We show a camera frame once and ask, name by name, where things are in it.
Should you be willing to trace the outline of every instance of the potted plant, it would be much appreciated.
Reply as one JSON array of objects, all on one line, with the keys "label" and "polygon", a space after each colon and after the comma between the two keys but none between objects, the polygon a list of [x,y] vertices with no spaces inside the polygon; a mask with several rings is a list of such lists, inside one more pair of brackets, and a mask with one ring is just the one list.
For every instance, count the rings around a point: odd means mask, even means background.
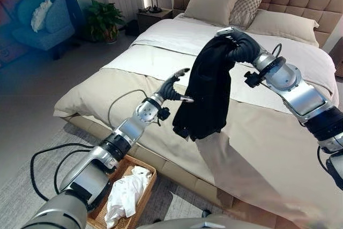
[{"label": "potted plant", "polygon": [[96,41],[113,43],[117,40],[119,31],[117,24],[125,25],[122,14],[114,3],[100,3],[92,0],[92,5],[86,8],[88,30]]}]

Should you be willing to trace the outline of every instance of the lamp base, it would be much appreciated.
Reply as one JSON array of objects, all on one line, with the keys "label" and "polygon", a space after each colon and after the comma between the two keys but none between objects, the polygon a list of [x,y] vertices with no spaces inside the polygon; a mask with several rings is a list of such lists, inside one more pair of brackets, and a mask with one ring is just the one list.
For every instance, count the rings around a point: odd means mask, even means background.
[{"label": "lamp base", "polygon": [[149,12],[150,13],[160,13],[160,12],[162,12],[162,9],[158,8],[157,6],[154,6],[154,7],[150,7]]}]

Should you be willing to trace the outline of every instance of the gray rug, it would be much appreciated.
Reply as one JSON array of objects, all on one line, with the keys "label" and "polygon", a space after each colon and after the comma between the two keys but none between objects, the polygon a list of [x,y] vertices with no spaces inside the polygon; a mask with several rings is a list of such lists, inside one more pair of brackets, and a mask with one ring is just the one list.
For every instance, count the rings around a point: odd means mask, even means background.
[{"label": "gray rug", "polygon": [[[41,146],[41,149],[65,144],[83,143],[97,145],[99,140],[77,127],[67,124],[50,142]],[[59,161],[71,150],[79,147],[66,147],[42,154],[35,161],[35,177],[38,188],[48,198],[55,195],[53,186],[54,171]],[[58,185],[63,176],[75,165],[84,153],[76,153],[66,160],[58,176]],[[44,204],[44,201],[34,192],[29,177],[29,160],[13,177],[1,186],[0,195],[0,225],[1,228],[19,229]],[[158,175],[150,198],[138,225],[151,224],[156,219],[169,220],[174,218],[200,217],[203,209],[213,213],[222,213],[222,210],[213,206],[192,192],[171,182],[164,176]]]}]

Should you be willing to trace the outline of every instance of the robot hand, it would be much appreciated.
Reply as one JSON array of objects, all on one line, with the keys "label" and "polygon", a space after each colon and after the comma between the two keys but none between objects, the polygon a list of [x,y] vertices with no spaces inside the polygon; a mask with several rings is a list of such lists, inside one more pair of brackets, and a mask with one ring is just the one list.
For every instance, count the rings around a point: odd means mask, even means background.
[{"label": "robot hand", "polygon": [[177,93],[174,90],[174,83],[178,82],[180,79],[180,76],[184,76],[186,72],[189,71],[189,68],[181,69],[180,71],[174,73],[171,77],[169,77],[165,83],[161,86],[161,88],[157,91],[157,94],[161,96],[163,99],[169,99],[169,100],[181,100],[183,102],[194,102],[194,99],[191,97],[187,97],[184,95],[181,95]]}]

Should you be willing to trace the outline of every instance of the electrical cord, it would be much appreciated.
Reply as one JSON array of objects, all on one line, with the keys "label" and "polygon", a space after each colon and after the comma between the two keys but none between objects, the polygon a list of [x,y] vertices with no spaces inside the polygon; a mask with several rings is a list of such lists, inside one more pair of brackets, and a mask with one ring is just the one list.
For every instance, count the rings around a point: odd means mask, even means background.
[{"label": "electrical cord", "polygon": [[[108,109],[108,113],[107,113],[107,120],[108,120],[108,123],[109,123],[109,125],[110,125],[111,127],[113,127],[112,124],[111,124],[111,121],[110,121],[110,111],[111,111],[111,109],[112,109],[112,106],[113,106],[119,99],[123,98],[124,96],[129,95],[129,94],[131,94],[131,93],[133,93],[133,92],[138,92],[138,91],[143,92],[145,98],[148,98],[148,96],[147,96],[147,94],[145,93],[145,91],[138,89],[138,90],[129,91],[129,92],[127,92],[126,94],[121,95],[119,98],[115,99],[115,100],[111,103],[111,105],[110,105],[110,107],[109,107],[109,109]],[[153,123],[156,123],[156,124],[158,124],[159,126],[161,126],[159,119],[157,120],[157,122],[153,122]],[[80,144],[80,143],[67,143],[67,144],[63,144],[63,145],[60,145],[60,146],[51,147],[51,148],[49,148],[49,149],[45,149],[45,150],[39,151],[39,152],[35,153],[35,154],[32,156],[32,158],[31,158],[31,162],[30,162],[30,177],[31,177],[32,187],[33,187],[33,189],[35,190],[35,192],[37,193],[37,195],[38,195],[39,197],[41,197],[44,201],[48,201],[49,198],[47,198],[45,195],[43,195],[43,194],[39,191],[39,189],[38,189],[38,187],[37,187],[37,184],[36,184],[36,182],[35,182],[35,178],[34,178],[34,160],[35,160],[35,158],[36,158],[38,155],[40,155],[40,154],[43,154],[43,153],[45,153],[45,152],[52,151],[52,150],[61,149],[61,148],[63,148],[63,147],[68,147],[68,146],[80,146],[80,147],[85,147],[85,148],[87,148],[87,149],[92,149],[92,148],[93,148],[93,146],[87,146],[87,145]],[[59,164],[58,164],[58,166],[57,166],[57,168],[56,168],[56,170],[55,170],[55,173],[54,173],[54,188],[55,188],[55,192],[56,192],[57,194],[59,194],[59,190],[58,190],[58,187],[57,187],[57,176],[58,176],[58,171],[59,171],[61,165],[64,163],[64,161],[65,161],[69,156],[71,156],[71,155],[73,155],[73,154],[75,154],[75,153],[77,153],[77,152],[90,152],[90,150],[74,150],[74,151],[68,153],[68,154],[61,160],[61,162],[59,162]]]},{"label": "electrical cord", "polygon": [[133,93],[133,92],[137,92],[137,91],[143,92],[145,98],[148,97],[147,94],[145,93],[145,91],[143,91],[143,90],[133,90],[133,91],[129,91],[129,92],[125,93],[124,95],[121,95],[119,98],[115,99],[115,100],[111,103],[111,105],[109,106],[109,109],[108,109],[108,112],[107,112],[107,121],[108,121],[109,126],[110,126],[112,129],[113,129],[113,125],[111,124],[111,120],[110,120],[110,117],[109,117],[110,112],[111,112],[111,109],[112,109],[112,106],[113,106],[119,99],[121,99],[121,98],[125,97],[126,95],[129,95],[129,94],[131,94],[131,93]]},{"label": "electrical cord", "polygon": [[70,152],[68,155],[66,155],[62,160],[61,162],[59,162],[56,170],[55,170],[55,174],[54,174],[54,188],[55,188],[55,192],[56,194],[59,194],[59,190],[58,190],[58,187],[57,187],[57,175],[58,175],[58,171],[59,171],[59,168],[62,166],[63,162],[71,155],[75,154],[75,153],[78,153],[78,152],[90,152],[90,150],[74,150],[72,152]]},{"label": "electrical cord", "polygon": [[275,50],[278,50],[277,54],[275,55],[275,57],[277,58],[277,57],[279,57],[280,52],[281,52],[281,50],[282,50],[282,44],[281,44],[281,43],[277,44],[277,46],[274,48],[274,50],[273,50],[273,52],[272,52],[272,55],[273,55],[273,56],[274,56]]},{"label": "electrical cord", "polygon": [[93,146],[87,146],[87,145],[84,145],[84,144],[80,144],[80,143],[67,143],[67,144],[63,144],[63,145],[60,145],[60,146],[56,146],[56,147],[51,147],[49,149],[45,149],[45,150],[42,150],[42,151],[39,151],[37,153],[35,153],[32,157],[31,157],[31,161],[30,161],[30,177],[31,177],[31,183],[32,183],[32,187],[34,189],[34,191],[37,193],[38,196],[40,196],[43,200],[45,201],[48,201],[49,199],[47,197],[45,197],[45,195],[43,195],[39,190],[38,190],[38,187],[37,187],[37,184],[36,184],[36,181],[35,181],[35,178],[34,178],[34,160],[35,158],[42,154],[42,153],[45,153],[45,152],[48,152],[48,151],[52,151],[52,150],[58,150],[58,149],[61,149],[63,147],[69,147],[69,146],[79,146],[79,147],[85,147],[87,149],[92,149]]},{"label": "electrical cord", "polygon": [[322,162],[322,159],[320,158],[320,146],[318,146],[318,149],[317,149],[317,158],[318,158],[318,161],[319,161],[321,167],[324,169],[324,171],[327,172],[328,174],[330,174],[329,170],[327,170],[327,168],[324,166],[324,164]]}]

